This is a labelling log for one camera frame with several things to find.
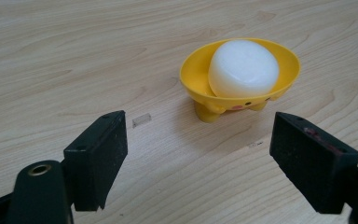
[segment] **white ball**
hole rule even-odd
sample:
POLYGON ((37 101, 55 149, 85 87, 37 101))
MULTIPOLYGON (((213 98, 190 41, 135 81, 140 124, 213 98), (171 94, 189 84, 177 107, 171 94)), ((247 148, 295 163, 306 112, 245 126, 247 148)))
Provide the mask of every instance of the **white ball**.
POLYGON ((218 97, 254 97, 269 93, 278 75, 278 62, 266 48, 249 40, 231 40, 214 53, 209 84, 218 97))

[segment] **wood grain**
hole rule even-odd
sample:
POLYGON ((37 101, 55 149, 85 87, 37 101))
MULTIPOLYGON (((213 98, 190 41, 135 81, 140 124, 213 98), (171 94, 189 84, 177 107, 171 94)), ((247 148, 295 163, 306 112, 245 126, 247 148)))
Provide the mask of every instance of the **wood grain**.
POLYGON ((346 223, 348 206, 312 210, 269 139, 283 111, 358 150, 358 0, 0 0, 0 196, 120 109, 130 154, 106 208, 76 223, 346 223), (194 49, 243 36, 292 49, 300 77, 260 112, 202 123, 179 68, 194 49))

